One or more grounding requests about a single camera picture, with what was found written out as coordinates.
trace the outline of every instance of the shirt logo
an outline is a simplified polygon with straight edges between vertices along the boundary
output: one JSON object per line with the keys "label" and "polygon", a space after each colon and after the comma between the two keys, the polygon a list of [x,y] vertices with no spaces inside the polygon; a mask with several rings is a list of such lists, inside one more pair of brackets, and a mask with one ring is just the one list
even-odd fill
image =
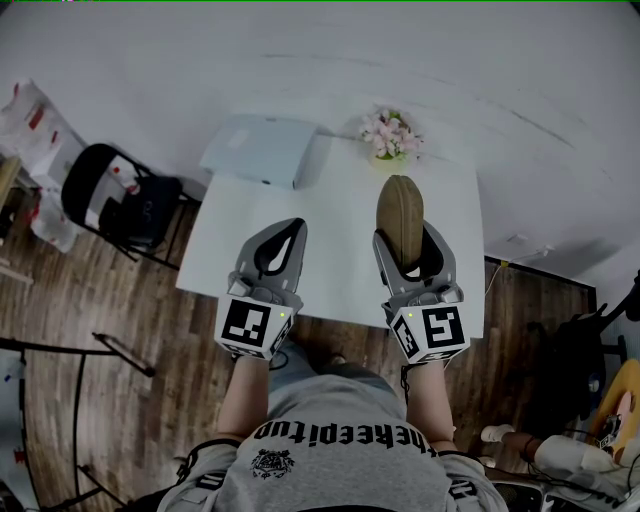
{"label": "shirt logo", "polygon": [[467,498],[474,498],[478,495],[478,490],[473,483],[467,480],[453,480],[451,487],[449,487],[449,494],[454,500],[465,500]]}
{"label": "shirt logo", "polygon": [[223,471],[215,471],[213,473],[207,473],[206,475],[202,475],[198,478],[196,482],[196,487],[201,487],[202,489],[209,489],[210,491],[217,491],[222,487],[224,483],[224,477],[226,473]]}
{"label": "shirt logo", "polygon": [[289,450],[275,452],[271,450],[260,450],[258,456],[251,461],[251,473],[254,477],[261,477],[263,480],[275,476],[282,478],[285,474],[291,473],[291,468],[295,462],[289,457]]}

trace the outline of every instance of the white box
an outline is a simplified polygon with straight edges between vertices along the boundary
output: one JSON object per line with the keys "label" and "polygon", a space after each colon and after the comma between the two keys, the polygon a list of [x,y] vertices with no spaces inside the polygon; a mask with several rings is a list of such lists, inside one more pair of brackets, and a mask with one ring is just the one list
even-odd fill
{"label": "white box", "polygon": [[410,364],[450,359],[470,345],[456,304],[400,308],[389,327]]}
{"label": "white box", "polygon": [[293,308],[225,294],[218,300],[215,341],[224,349],[270,360],[293,326]]}
{"label": "white box", "polygon": [[316,128],[304,121],[236,115],[216,132],[200,165],[214,172],[294,189]]}

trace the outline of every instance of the flower vase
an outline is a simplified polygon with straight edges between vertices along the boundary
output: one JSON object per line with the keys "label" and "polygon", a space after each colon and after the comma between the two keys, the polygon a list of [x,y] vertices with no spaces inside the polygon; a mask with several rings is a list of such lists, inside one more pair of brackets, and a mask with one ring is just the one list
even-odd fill
{"label": "flower vase", "polygon": [[394,158],[390,157],[387,153],[384,157],[380,158],[378,152],[374,148],[369,153],[369,163],[375,169],[388,172],[389,174],[403,174],[409,164],[409,158]]}

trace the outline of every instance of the gray t-shirt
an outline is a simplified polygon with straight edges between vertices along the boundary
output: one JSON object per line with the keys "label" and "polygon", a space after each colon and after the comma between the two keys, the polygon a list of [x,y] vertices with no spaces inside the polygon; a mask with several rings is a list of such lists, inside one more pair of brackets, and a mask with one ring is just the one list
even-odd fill
{"label": "gray t-shirt", "polygon": [[286,386],[270,396],[269,421],[241,445],[205,443],[158,511],[506,512],[479,462],[437,454],[404,417],[391,393],[343,377]]}

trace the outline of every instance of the white table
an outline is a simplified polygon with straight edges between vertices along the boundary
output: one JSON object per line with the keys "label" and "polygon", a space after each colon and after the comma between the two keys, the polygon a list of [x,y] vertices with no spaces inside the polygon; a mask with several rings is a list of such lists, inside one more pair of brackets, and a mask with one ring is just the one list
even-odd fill
{"label": "white table", "polygon": [[[176,286],[214,297],[226,293],[242,244],[269,224],[301,217],[308,236],[297,291],[304,302],[300,313],[387,327],[380,304],[389,291],[380,280],[372,238],[389,174],[371,167],[367,151],[361,142],[316,137],[295,191],[214,175]],[[406,174],[422,192],[425,218],[456,256],[465,334],[482,337],[484,256],[475,169],[434,159]]]}

